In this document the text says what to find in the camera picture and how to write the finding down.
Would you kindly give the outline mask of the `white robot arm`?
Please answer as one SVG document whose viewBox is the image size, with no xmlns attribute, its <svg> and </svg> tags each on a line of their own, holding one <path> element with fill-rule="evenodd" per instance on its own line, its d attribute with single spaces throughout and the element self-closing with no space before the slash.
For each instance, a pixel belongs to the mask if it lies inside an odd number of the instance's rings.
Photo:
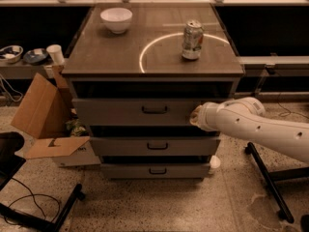
<svg viewBox="0 0 309 232">
<path fill-rule="evenodd" d="M 255 98 L 205 102 L 190 114 L 190 124 L 203 131 L 220 131 L 251 141 L 295 160 L 309 163 L 309 125 L 265 118 Z"/>
</svg>

